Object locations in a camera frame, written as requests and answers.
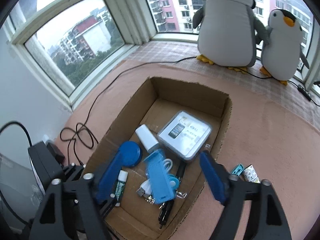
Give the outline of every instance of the sky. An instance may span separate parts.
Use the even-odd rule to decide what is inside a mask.
[[[53,1],[55,0],[37,0],[37,11]],[[89,16],[90,12],[95,8],[102,8],[103,6],[105,6],[103,0],[83,0],[73,5],[39,29],[37,31],[38,40],[48,50],[52,45],[56,45],[63,35],[77,22]]]

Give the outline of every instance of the black cable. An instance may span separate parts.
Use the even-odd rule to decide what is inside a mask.
[[[290,80],[288,80],[288,82],[290,82],[291,84],[294,84],[296,87],[299,87],[296,83],[294,83],[294,82],[292,82]]]
[[[296,87],[299,87],[296,83],[294,83],[294,82],[292,82],[292,81],[290,81],[290,80],[288,80],[288,82],[290,82],[291,84],[295,85]],[[315,101],[313,101],[312,98],[311,98],[311,101],[312,101],[316,106],[319,106],[319,107],[320,107],[320,105],[318,105]]]
[[[141,66],[144,66],[144,65],[147,65],[147,64],[178,63],[178,62],[181,62],[181,61],[183,61],[183,60],[191,59],[191,58],[196,58],[196,56],[194,56],[194,57],[186,57],[186,58],[183,58],[183,59],[180,59],[180,60],[177,60],[177,61],[153,61],[153,62],[145,62],[145,63],[142,63],[142,64],[140,64],[140,65],[134,66],[134,67],[132,67],[132,68],[126,69],[126,70],[124,70],[123,72],[119,73],[119,74],[116,76],[116,78],[115,78],[104,90],[102,90],[102,91],[96,96],[95,100],[93,101],[93,103],[92,103],[92,105],[91,105],[91,107],[90,107],[90,109],[89,109],[87,118],[85,119],[84,123],[78,122],[78,123],[76,124],[76,129],[75,129],[75,130],[72,129],[71,127],[65,127],[65,128],[63,128],[63,129],[61,130],[61,132],[60,132],[60,139],[61,139],[61,141],[63,141],[63,142],[69,142],[69,143],[68,143],[68,147],[67,147],[68,164],[70,164],[69,146],[70,146],[71,142],[73,141],[73,151],[74,151],[74,154],[75,154],[78,162],[80,163],[80,165],[83,165],[82,161],[79,159],[79,157],[78,157],[78,155],[77,155],[77,153],[76,153],[76,141],[77,141],[76,136],[79,138],[79,140],[82,142],[82,144],[83,144],[86,148],[88,148],[88,149],[93,149],[93,147],[94,147],[94,141],[95,141],[97,144],[99,144],[99,141],[97,140],[97,138],[94,136],[94,134],[92,133],[92,131],[87,127],[87,122],[88,122],[90,113],[91,113],[91,111],[92,111],[92,108],[93,108],[94,104],[96,103],[97,99],[99,98],[99,96],[101,96],[101,95],[118,79],[119,76],[121,76],[122,74],[124,74],[124,73],[126,73],[126,72],[128,72],[128,71],[130,71],[130,70],[133,70],[133,69],[135,69],[135,68],[138,68],[138,67],[141,67]],[[70,131],[72,131],[72,132],[74,133],[73,136],[72,136],[71,138],[68,138],[68,139],[63,139],[63,138],[62,138],[62,133],[63,133],[63,131],[65,131],[65,130],[70,130]],[[91,144],[90,144],[90,145],[86,144],[86,143],[81,139],[81,137],[80,137],[80,132],[81,132],[81,131],[86,131],[86,132],[89,134],[90,139],[91,139]]]
[[[25,134],[26,134],[26,136],[28,138],[29,145],[31,147],[32,146],[32,142],[31,142],[30,135],[29,135],[27,129],[20,122],[11,121],[11,122],[6,123],[4,126],[2,126],[0,128],[0,134],[4,131],[4,129],[6,129],[7,127],[9,127],[11,125],[18,125],[23,129],[23,131],[25,132]],[[25,221],[21,217],[19,217],[16,212],[14,212],[14,210],[10,207],[9,203],[7,202],[7,200],[5,199],[4,195],[2,194],[1,189],[0,189],[0,197],[1,197],[2,201],[3,201],[3,203],[5,204],[5,206],[7,207],[7,209],[12,213],[12,215],[15,216],[16,219],[18,219],[21,223],[23,223],[25,225],[29,224],[27,221]]]

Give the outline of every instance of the small penguin plush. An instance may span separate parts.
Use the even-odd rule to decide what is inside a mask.
[[[263,44],[261,53],[263,67],[260,71],[287,85],[287,80],[292,78],[297,70],[299,58],[309,68],[300,45],[303,39],[301,25],[289,11],[276,9],[270,13],[267,31],[270,44]],[[261,38],[257,33],[256,43],[260,42]]]
[[[201,23],[197,59],[228,66],[245,73],[256,61],[255,30],[266,44],[268,33],[254,15],[254,0],[204,0],[193,17],[193,27]]]

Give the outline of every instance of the penguin beak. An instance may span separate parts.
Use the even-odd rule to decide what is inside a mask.
[[[289,26],[289,27],[293,27],[294,26],[294,21],[292,19],[290,19],[289,17],[283,17],[284,22]]]

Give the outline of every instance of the black pen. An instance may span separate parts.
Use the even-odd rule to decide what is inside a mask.
[[[186,169],[187,164],[184,161],[180,161],[180,165],[178,167],[177,173],[176,173],[176,178],[179,180],[179,183],[181,184],[182,181],[182,177],[184,174],[184,171]],[[159,224],[160,224],[160,229],[162,229],[163,226],[165,226],[167,224],[170,212],[172,210],[174,204],[174,199],[169,200],[167,202],[164,203],[164,206],[160,212],[159,215]]]

